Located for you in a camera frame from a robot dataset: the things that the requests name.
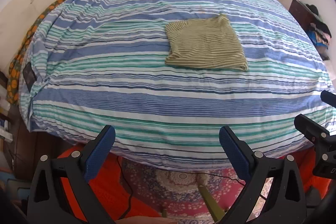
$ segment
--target wooden chair leg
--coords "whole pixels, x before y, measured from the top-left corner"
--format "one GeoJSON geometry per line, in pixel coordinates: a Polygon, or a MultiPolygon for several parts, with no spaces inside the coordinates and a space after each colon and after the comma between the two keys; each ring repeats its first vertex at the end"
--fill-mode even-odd
{"type": "Polygon", "coordinates": [[[167,217],[167,210],[163,209],[161,212],[162,217],[167,217]]]}
{"type": "Polygon", "coordinates": [[[198,186],[198,190],[211,214],[212,219],[214,222],[217,222],[223,218],[225,215],[225,211],[217,204],[216,200],[212,197],[209,193],[207,187],[203,185],[198,186]]]}

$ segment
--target blue gripper pad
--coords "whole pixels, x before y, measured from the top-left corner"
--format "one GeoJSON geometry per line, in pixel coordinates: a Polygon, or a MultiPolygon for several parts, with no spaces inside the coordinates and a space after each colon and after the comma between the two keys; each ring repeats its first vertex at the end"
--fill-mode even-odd
{"type": "Polygon", "coordinates": [[[241,180],[245,180],[246,183],[249,182],[251,180],[250,163],[239,148],[242,143],[246,146],[248,145],[244,141],[240,141],[228,126],[224,126],[219,130],[219,142],[238,177],[241,180]]]}
{"type": "Polygon", "coordinates": [[[335,94],[329,91],[323,90],[321,92],[321,100],[322,102],[325,102],[326,104],[331,105],[332,107],[336,108],[336,95],[335,94]]]}
{"type": "Polygon", "coordinates": [[[97,176],[100,168],[102,167],[107,155],[109,154],[114,144],[115,139],[116,131],[114,127],[108,126],[107,131],[99,140],[96,147],[93,149],[90,156],[85,161],[84,179],[87,183],[89,183],[91,179],[94,179],[97,176]]]}

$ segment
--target metal screw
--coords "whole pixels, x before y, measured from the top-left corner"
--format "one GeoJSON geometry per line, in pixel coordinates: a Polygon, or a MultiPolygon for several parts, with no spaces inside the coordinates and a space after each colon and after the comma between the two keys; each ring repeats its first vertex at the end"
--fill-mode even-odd
{"type": "Polygon", "coordinates": [[[255,155],[257,158],[262,158],[264,154],[263,154],[263,152],[255,151],[255,152],[254,152],[254,155],[255,155]]]}
{"type": "Polygon", "coordinates": [[[43,155],[40,157],[40,160],[41,161],[46,161],[48,159],[48,156],[47,155],[43,155]]]}
{"type": "Polygon", "coordinates": [[[77,157],[79,157],[80,154],[81,154],[81,153],[80,153],[79,151],[73,151],[73,152],[71,153],[71,156],[72,156],[73,158],[77,158],[77,157]]]}
{"type": "Polygon", "coordinates": [[[287,159],[288,159],[289,161],[293,161],[293,160],[294,160],[294,157],[293,157],[292,155],[287,155],[287,159]]]}

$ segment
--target striped bedsheet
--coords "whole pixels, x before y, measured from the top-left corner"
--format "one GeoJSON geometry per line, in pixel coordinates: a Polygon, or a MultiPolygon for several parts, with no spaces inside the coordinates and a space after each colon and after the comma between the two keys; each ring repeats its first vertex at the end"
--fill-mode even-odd
{"type": "Polygon", "coordinates": [[[110,124],[113,153],[159,168],[229,167],[218,141],[226,124],[271,157],[309,145],[293,125],[299,113],[335,131],[335,110],[320,100],[334,92],[326,68],[276,0],[66,0],[39,25],[28,62],[37,77],[31,92],[20,78],[29,130],[86,142],[110,124]],[[165,65],[166,24],[220,13],[246,72],[165,65]]]}

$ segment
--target pile of clothes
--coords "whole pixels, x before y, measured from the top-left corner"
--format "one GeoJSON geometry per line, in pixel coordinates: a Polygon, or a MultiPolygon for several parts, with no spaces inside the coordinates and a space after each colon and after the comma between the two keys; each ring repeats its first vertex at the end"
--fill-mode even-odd
{"type": "Polygon", "coordinates": [[[330,45],[330,30],[320,17],[316,6],[309,4],[306,4],[306,6],[315,16],[315,21],[310,24],[307,35],[317,49],[317,52],[321,55],[322,59],[327,58],[325,51],[330,45]]]}

